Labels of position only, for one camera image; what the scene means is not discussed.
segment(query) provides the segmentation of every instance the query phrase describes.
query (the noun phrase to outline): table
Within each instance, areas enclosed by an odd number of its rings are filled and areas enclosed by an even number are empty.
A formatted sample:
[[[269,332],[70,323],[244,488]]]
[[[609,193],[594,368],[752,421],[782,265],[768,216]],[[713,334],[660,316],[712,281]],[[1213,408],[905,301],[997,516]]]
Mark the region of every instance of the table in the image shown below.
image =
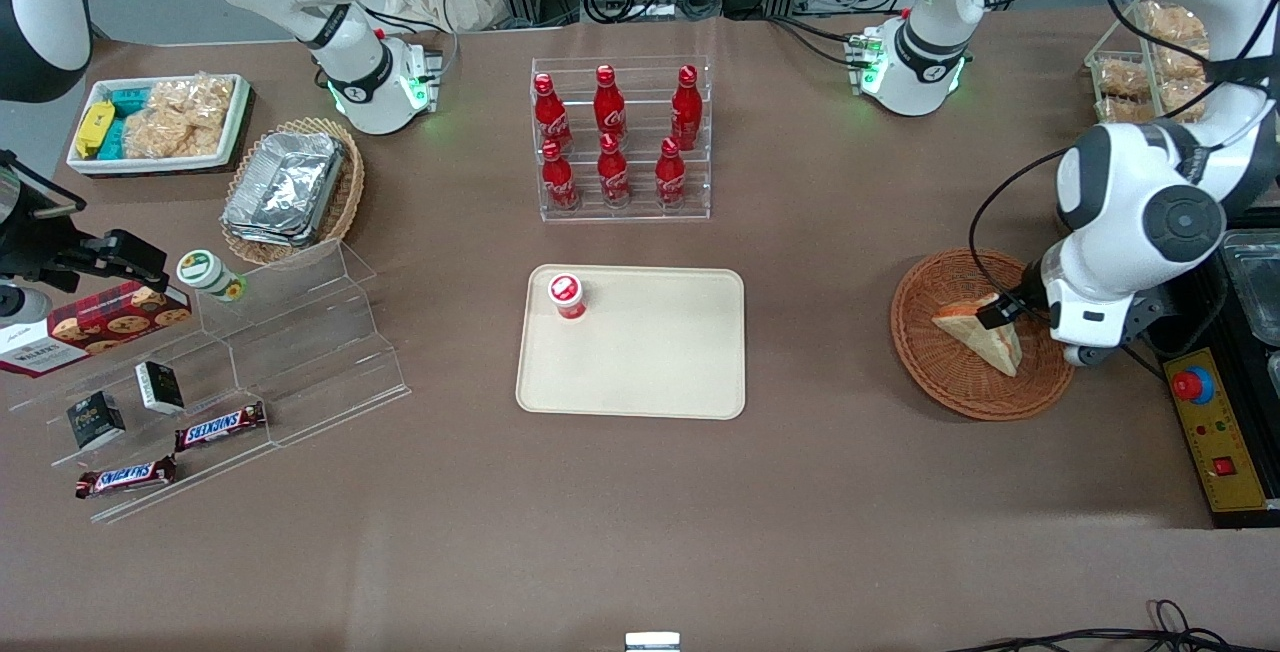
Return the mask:
[[[890,346],[901,274],[963,245],[998,181],[1092,123],[1078,70],[1108,22],[989,15],[924,119],[851,97],[762,23],[467,36],[439,114],[360,138],[348,241],[380,273],[375,316],[412,396],[105,528],[5,416],[0,649],[585,651],[675,629],[690,651],[914,652],[1147,626],[1156,597],[1276,646],[1280,538],[1204,529],[1156,379],[1115,357],[1037,419],[978,424],[932,403]],[[540,223],[530,58],[680,51],[717,64],[713,220]],[[334,115],[297,44],[105,45],[90,77],[201,69],[251,78],[251,138]],[[83,228],[224,249],[225,177],[74,182]],[[982,242],[1032,259],[1055,236],[1047,168]],[[525,281],[544,263],[737,270],[745,412],[521,411]]]

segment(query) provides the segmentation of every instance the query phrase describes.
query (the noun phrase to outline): round wicker basket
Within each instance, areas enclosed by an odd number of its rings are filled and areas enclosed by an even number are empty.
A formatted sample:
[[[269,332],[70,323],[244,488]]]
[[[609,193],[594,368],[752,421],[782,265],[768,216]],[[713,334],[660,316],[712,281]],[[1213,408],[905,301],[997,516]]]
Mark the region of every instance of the round wicker basket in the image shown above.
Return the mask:
[[[329,209],[325,213],[324,223],[320,224],[320,234],[316,238],[316,243],[328,240],[342,240],[356,220],[360,196],[365,191],[365,160],[361,159],[360,149],[356,147],[356,141],[351,137],[351,133],[335,122],[315,118],[297,119],[285,122],[271,132],[265,133],[257,142],[253,142],[251,150],[241,159],[239,165],[236,168],[236,177],[232,178],[230,187],[227,191],[227,200],[230,201],[232,195],[236,193],[236,188],[239,187],[241,179],[244,178],[244,168],[248,165],[248,160],[253,156],[253,152],[262,145],[262,140],[275,132],[300,132],[303,134],[323,132],[342,141],[343,146],[346,146],[347,155],[343,156],[342,168],[339,169],[342,177],[338,178],[338,184],[334,186],[333,197],[329,200]],[[237,257],[259,265],[283,260],[303,250],[303,247],[250,242],[232,234],[227,229],[227,225],[223,225],[223,237],[227,238],[227,246],[230,247],[232,252],[236,252]]]
[[[987,270],[1007,287],[1018,284],[1023,264],[992,250],[979,251]],[[943,305],[995,292],[968,249],[920,260],[897,286],[890,309],[893,347],[919,387],[943,406],[979,420],[1020,420],[1052,407],[1075,371],[1062,346],[1038,320],[1014,323],[1023,347],[1016,377],[1006,377],[937,325]]]

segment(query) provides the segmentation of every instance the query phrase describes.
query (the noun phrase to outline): red cookie box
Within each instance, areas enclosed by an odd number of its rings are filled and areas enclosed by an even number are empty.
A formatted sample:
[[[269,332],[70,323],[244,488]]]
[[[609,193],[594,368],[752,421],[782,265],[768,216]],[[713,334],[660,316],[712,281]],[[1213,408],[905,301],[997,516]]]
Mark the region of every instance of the red cookie box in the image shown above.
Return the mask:
[[[58,307],[45,322],[0,330],[0,369],[41,377],[188,319],[182,292],[127,282]]]

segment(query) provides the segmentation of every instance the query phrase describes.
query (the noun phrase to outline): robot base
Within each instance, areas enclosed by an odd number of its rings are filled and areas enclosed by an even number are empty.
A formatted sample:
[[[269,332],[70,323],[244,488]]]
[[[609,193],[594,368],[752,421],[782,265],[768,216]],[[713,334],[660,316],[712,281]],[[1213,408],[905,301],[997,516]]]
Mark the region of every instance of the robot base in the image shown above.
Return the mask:
[[[960,86],[964,60],[936,81],[920,82],[915,70],[902,63],[893,47],[893,38],[902,24],[902,18],[890,19],[879,27],[868,27],[845,42],[845,59],[850,64],[869,65],[850,69],[849,82],[855,95],[873,97],[892,113],[922,117],[942,106],[947,95]]]
[[[419,45],[406,45],[394,37],[383,40],[392,53],[392,74],[366,102],[344,100],[333,85],[329,92],[338,111],[366,134],[389,134],[408,124],[416,115],[435,110],[439,100],[439,56],[428,58]]]

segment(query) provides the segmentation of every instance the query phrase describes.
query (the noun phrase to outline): red button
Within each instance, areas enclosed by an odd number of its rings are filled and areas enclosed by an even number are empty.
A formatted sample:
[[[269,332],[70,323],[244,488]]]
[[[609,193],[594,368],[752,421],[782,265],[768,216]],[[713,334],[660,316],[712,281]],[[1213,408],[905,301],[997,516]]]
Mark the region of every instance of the red button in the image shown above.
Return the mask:
[[[1235,474],[1235,462],[1231,457],[1213,457],[1213,474],[1217,477]]]
[[[1174,397],[1179,397],[1179,400],[1185,402],[1196,400],[1204,392],[1204,384],[1197,374],[1188,370],[1175,374],[1170,387],[1174,388]]]

